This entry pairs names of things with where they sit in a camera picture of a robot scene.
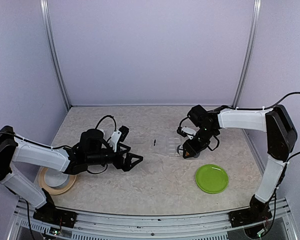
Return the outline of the clear plastic pill organizer box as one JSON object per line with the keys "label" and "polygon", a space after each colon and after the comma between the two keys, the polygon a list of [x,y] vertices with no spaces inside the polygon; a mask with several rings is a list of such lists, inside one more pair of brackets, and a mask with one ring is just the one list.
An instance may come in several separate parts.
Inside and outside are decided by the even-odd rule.
{"label": "clear plastic pill organizer box", "polygon": [[157,137],[151,144],[151,149],[154,153],[169,156],[179,157],[178,147],[181,145],[179,136],[164,136]]}

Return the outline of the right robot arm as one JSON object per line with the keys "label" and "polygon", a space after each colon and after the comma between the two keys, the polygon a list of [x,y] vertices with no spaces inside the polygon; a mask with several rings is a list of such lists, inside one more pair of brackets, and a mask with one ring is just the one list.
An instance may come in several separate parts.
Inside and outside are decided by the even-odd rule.
{"label": "right robot arm", "polygon": [[264,108],[234,109],[223,105],[213,110],[202,106],[193,107],[187,114],[195,129],[179,126],[177,132],[186,138],[181,146],[185,159],[194,159],[210,148],[211,138],[217,138],[221,130],[226,132],[243,130],[250,141],[251,150],[262,158],[265,169],[257,175],[257,167],[237,144],[236,137],[226,136],[228,153],[218,154],[212,159],[221,163],[211,171],[201,172],[197,166],[187,180],[181,180],[178,189],[180,199],[192,203],[194,210],[221,210],[247,208],[246,218],[256,222],[265,212],[265,206],[277,192],[285,197],[292,209],[300,208],[300,166],[292,164],[292,158],[299,157],[294,152],[297,143],[296,129],[289,115],[279,102]]}

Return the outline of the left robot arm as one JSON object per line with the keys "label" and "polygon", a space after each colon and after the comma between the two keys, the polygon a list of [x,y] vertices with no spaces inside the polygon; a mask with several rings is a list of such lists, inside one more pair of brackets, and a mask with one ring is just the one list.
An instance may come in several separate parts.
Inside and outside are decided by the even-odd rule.
{"label": "left robot arm", "polygon": [[53,169],[67,175],[87,172],[90,166],[108,167],[128,172],[143,161],[143,157],[131,153],[131,147],[123,142],[129,128],[115,128],[109,139],[98,127],[81,133],[74,146],[50,146],[26,139],[6,125],[0,130],[0,184],[31,204],[47,221],[60,218],[50,194],[35,186],[16,167],[26,163]]}

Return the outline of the green plate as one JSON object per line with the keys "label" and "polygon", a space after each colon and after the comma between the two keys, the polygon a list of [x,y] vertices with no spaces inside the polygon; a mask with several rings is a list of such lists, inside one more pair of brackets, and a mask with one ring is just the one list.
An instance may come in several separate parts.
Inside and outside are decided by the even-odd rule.
{"label": "green plate", "polygon": [[195,182],[205,193],[219,194],[227,188],[229,177],[222,167],[215,164],[205,164],[197,169]]}

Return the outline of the white bowl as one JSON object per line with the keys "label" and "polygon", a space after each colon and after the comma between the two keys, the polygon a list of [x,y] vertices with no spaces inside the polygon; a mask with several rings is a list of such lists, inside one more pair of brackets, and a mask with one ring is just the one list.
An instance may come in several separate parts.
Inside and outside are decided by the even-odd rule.
{"label": "white bowl", "polygon": [[69,175],[49,168],[44,174],[44,182],[50,188],[61,189],[69,183]]}

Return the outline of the beige plate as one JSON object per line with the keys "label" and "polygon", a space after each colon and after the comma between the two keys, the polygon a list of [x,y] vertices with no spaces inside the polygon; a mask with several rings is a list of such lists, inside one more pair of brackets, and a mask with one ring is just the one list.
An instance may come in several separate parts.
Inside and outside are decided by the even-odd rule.
{"label": "beige plate", "polygon": [[74,185],[74,183],[76,182],[76,179],[77,179],[77,176],[76,175],[69,175],[69,182],[68,184],[61,188],[61,189],[54,189],[54,188],[51,188],[49,187],[45,181],[44,181],[44,175],[46,173],[46,171],[48,170],[49,168],[47,167],[43,167],[42,170],[40,171],[39,173],[39,176],[38,176],[38,184],[41,188],[43,188],[44,190],[46,190],[50,195],[53,195],[53,196],[56,196],[56,195],[61,195],[61,194],[64,194],[66,193],[68,190],[71,189],[71,187]]}

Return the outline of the front aluminium rail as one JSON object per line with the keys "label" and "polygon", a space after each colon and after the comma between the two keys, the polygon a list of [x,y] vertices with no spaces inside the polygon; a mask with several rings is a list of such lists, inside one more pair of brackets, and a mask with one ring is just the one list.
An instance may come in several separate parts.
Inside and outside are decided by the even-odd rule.
{"label": "front aluminium rail", "polygon": [[31,229],[36,239],[43,236],[55,240],[246,240],[245,230],[254,224],[232,227],[229,211],[184,215],[123,215],[77,210],[73,228],[58,227],[33,218],[19,200],[14,210],[6,240],[30,239]]}

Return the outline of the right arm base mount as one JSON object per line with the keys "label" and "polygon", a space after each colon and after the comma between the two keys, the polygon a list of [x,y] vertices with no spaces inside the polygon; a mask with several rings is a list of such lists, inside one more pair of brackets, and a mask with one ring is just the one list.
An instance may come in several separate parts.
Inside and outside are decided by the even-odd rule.
{"label": "right arm base mount", "polygon": [[270,200],[262,202],[253,195],[249,202],[249,207],[228,213],[231,227],[236,228],[271,219],[273,215],[269,203]]}

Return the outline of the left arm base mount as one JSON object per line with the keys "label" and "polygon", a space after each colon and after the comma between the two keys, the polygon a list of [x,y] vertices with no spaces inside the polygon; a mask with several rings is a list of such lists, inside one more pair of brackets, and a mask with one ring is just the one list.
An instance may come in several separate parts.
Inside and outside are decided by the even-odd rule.
{"label": "left arm base mount", "polygon": [[42,190],[46,197],[46,203],[35,209],[33,218],[45,223],[73,229],[77,220],[77,213],[57,208],[51,195],[44,188]]}

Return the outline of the right aluminium frame post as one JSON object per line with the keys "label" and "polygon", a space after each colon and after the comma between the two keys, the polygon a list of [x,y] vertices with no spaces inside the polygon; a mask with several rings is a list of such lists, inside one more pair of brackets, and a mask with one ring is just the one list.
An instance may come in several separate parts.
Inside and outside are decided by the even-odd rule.
{"label": "right aluminium frame post", "polygon": [[235,95],[234,95],[234,98],[232,101],[232,107],[234,107],[234,108],[239,106],[240,99],[241,99],[243,91],[244,91],[244,86],[245,86],[247,74],[249,71],[251,57],[253,55],[253,48],[254,48],[255,39],[256,39],[257,30],[258,30],[258,23],[259,23],[261,7],[262,7],[262,0],[255,0],[254,4],[253,4],[253,11],[252,11],[252,18],[251,18],[251,23],[250,23],[247,46],[246,46],[246,50],[245,50],[245,55],[244,55],[244,59],[243,59],[241,72],[239,75],[239,82],[238,82],[236,92],[235,92]]}

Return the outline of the aluminium frame post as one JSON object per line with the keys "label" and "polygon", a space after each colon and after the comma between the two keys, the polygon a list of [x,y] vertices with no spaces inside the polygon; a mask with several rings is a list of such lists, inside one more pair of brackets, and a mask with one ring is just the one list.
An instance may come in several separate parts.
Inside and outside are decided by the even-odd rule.
{"label": "aluminium frame post", "polygon": [[62,75],[62,71],[58,59],[57,49],[54,41],[52,22],[50,18],[49,3],[47,0],[40,0],[39,2],[40,2],[42,20],[45,28],[46,37],[47,37],[48,49],[52,60],[52,66],[55,72],[57,85],[59,87],[61,98],[63,100],[65,109],[68,112],[71,109],[72,105],[66,89],[66,85],[64,82],[64,78]]}
{"label": "aluminium frame post", "polygon": [[244,55],[244,59],[243,59],[241,72],[239,75],[239,82],[238,82],[236,92],[235,92],[235,95],[234,95],[234,98],[232,101],[232,107],[234,107],[234,108],[239,106],[240,99],[241,99],[243,91],[244,91],[244,86],[245,86],[247,74],[249,71],[251,57],[253,55],[253,48],[254,48],[255,39],[256,39],[257,30],[258,30],[258,23],[259,23],[261,7],[262,7],[262,0],[255,0],[254,4],[253,4],[253,11],[252,11],[252,18],[251,18],[251,23],[250,23],[247,46],[246,46],[246,50],[245,50],[245,55]]}

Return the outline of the left aluminium frame post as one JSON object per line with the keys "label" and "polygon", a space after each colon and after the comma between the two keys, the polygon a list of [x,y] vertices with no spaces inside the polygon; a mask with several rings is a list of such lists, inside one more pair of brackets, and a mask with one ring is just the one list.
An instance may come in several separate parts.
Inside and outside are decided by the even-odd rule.
{"label": "left aluminium frame post", "polygon": [[52,66],[55,72],[57,85],[59,87],[61,98],[63,100],[65,109],[68,112],[71,109],[72,105],[66,89],[66,85],[64,82],[64,78],[62,75],[62,71],[58,59],[57,49],[54,41],[52,22],[50,18],[49,3],[47,0],[40,0],[39,2],[40,2],[42,20],[45,28],[46,37],[47,37],[48,49],[52,60]]}

